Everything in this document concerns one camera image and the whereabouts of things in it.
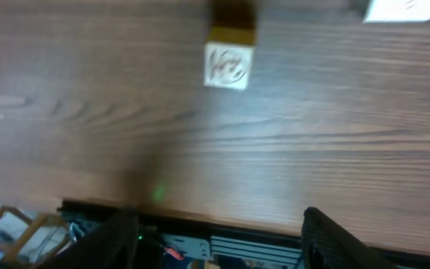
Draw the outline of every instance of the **green light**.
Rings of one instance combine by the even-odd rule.
[[[155,191],[152,192],[152,201],[154,202],[162,202],[165,197],[166,184],[161,182],[156,187]]]

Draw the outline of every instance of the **small cube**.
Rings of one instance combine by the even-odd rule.
[[[212,28],[205,46],[205,86],[245,90],[254,50],[254,31]]]

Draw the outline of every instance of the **white paper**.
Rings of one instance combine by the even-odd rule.
[[[253,47],[209,42],[205,46],[205,86],[245,90],[252,68]]]
[[[372,0],[365,22],[426,22],[430,0]]]

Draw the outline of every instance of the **wood grain surface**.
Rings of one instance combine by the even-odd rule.
[[[0,202],[299,234],[316,206],[430,255],[430,24],[257,1],[244,92],[203,87],[200,0],[0,1]]]

